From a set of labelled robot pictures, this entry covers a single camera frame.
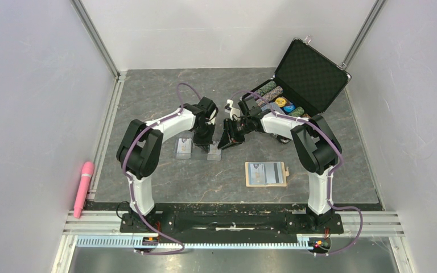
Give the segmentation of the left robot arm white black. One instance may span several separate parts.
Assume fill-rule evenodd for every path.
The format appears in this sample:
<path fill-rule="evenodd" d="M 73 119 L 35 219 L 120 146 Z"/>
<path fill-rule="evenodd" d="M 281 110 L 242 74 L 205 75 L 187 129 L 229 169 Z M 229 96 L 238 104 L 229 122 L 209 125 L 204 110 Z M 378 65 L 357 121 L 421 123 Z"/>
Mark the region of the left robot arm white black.
<path fill-rule="evenodd" d="M 134 224 L 141 231 L 150 231 L 156 224 L 156 216 L 151 213 L 155 207 L 151 175 L 158 166 L 162 144 L 189 131 L 193 134 L 191 146 L 209 152 L 213 145 L 217 113 L 216 104 L 203 97 L 198 104 L 184 104 L 164 117 L 130 122 L 118 146 L 116 158 L 129 183 L 130 207 L 136 213 Z"/>

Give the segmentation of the silver credit card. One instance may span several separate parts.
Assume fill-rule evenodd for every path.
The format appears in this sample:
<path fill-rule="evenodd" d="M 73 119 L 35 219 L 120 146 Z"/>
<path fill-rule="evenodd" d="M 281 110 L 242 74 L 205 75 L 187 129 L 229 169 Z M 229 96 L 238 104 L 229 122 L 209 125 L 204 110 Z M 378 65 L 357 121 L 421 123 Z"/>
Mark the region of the silver credit card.
<path fill-rule="evenodd" d="M 250 185 L 265 185 L 266 172 L 264 163 L 249 164 L 249 184 Z"/>
<path fill-rule="evenodd" d="M 265 163 L 266 185 L 285 185 L 285 173 L 282 162 Z"/>

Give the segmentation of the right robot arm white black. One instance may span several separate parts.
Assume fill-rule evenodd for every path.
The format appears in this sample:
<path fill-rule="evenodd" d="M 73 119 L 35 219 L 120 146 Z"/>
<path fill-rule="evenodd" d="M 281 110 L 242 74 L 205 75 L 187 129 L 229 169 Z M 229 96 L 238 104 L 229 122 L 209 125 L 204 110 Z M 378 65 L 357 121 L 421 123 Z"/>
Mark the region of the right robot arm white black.
<path fill-rule="evenodd" d="M 227 100 L 224 132 L 218 143 L 221 150 L 238 146 L 253 131 L 275 134 L 293 141 L 298 158 L 309 175 L 306 225 L 313 232 L 326 228 L 333 218 L 331 197 L 334 168 L 341 162 L 341 147 L 321 115 L 311 119 L 262 110 L 252 98 L 241 100 L 239 107 Z"/>

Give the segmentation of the clear sleeve with credit cards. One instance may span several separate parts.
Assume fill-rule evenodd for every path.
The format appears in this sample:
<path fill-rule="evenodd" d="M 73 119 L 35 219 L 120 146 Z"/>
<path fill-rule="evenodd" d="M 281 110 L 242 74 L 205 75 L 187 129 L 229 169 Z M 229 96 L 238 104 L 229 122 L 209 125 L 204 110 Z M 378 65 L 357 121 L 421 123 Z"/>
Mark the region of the clear sleeve with credit cards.
<path fill-rule="evenodd" d="M 221 160 L 221 150 L 218 149 L 218 141 L 209 145 L 208 151 L 193 143 L 193 134 L 184 131 L 175 137 L 174 157 L 181 160 Z"/>

